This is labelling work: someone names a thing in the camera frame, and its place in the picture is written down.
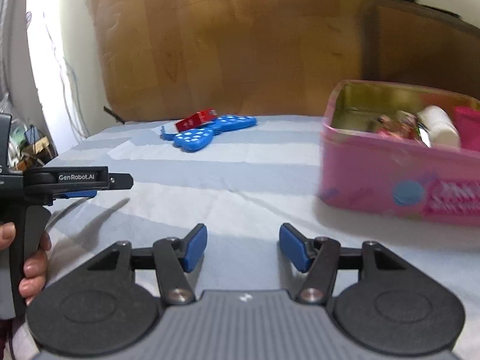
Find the metal screw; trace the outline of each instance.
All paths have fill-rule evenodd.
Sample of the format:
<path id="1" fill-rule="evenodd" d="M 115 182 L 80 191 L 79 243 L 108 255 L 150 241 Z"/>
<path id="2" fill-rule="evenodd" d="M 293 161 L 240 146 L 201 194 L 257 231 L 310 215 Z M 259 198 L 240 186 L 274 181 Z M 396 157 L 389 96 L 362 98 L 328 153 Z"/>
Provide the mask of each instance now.
<path id="1" fill-rule="evenodd" d="M 300 298 L 305 302 L 315 303 L 323 298 L 323 292 L 316 288 L 306 288 L 300 293 Z"/>
<path id="2" fill-rule="evenodd" d="M 194 295 L 185 288 L 175 288 L 168 294 L 169 299 L 176 303 L 185 303 L 191 300 Z"/>

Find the round black disc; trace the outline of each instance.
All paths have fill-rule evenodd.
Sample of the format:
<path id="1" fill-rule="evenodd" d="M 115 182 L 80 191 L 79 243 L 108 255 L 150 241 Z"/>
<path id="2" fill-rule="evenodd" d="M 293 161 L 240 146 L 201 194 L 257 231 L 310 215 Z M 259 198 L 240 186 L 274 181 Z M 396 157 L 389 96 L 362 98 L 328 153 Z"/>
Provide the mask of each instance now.
<path id="1" fill-rule="evenodd" d="M 451 348 L 465 322 L 457 297 L 430 280 L 410 285 L 360 281 L 339 295 L 334 317 L 360 344 L 396 356 Z"/>
<path id="2" fill-rule="evenodd" d="M 139 340 L 158 317 L 157 302 L 147 290 L 114 274 L 74 279 L 47 288 L 27 310 L 34 339 L 48 351 L 109 354 Z"/>

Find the wooden board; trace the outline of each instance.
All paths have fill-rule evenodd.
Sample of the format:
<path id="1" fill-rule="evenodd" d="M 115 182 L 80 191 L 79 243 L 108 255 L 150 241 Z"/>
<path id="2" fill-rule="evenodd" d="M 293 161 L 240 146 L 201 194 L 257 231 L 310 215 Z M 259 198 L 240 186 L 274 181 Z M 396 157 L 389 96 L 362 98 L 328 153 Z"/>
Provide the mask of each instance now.
<path id="1" fill-rule="evenodd" d="M 322 115 L 359 78 L 365 0 L 90 0 L 103 79 L 125 120 Z"/>

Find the fingernail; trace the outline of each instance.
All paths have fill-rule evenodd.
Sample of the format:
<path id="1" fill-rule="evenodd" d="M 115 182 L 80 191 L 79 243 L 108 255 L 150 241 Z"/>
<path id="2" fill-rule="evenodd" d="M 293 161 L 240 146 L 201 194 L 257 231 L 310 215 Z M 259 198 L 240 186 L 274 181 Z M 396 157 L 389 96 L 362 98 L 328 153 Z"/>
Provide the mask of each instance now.
<path id="1" fill-rule="evenodd" d="M 20 284 L 20 292 L 30 292 L 32 289 L 32 285 L 28 283 L 21 283 Z"/>
<path id="2" fill-rule="evenodd" d="M 28 264 L 25 266 L 25 274 L 27 276 L 35 276 L 38 272 L 37 266 L 35 264 Z"/>
<path id="3" fill-rule="evenodd" d="M 15 225 L 13 223 L 6 223 L 2 227 L 1 237 L 4 240 L 8 240 L 15 236 Z"/>

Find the pink metal box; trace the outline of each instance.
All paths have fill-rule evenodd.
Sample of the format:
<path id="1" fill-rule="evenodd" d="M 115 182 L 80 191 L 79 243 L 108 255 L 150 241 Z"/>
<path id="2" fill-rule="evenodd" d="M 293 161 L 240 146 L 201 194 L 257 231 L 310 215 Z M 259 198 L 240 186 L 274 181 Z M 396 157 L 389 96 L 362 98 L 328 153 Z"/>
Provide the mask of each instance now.
<path id="1" fill-rule="evenodd" d="M 480 152 L 428 148 L 365 132 L 380 115 L 399 109 L 417 113 L 432 104 L 452 120 L 457 105 L 480 110 L 472 97 L 432 88 L 340 83 L 324 119 L 321 199 L 350 210 L 480 225 Z"/>

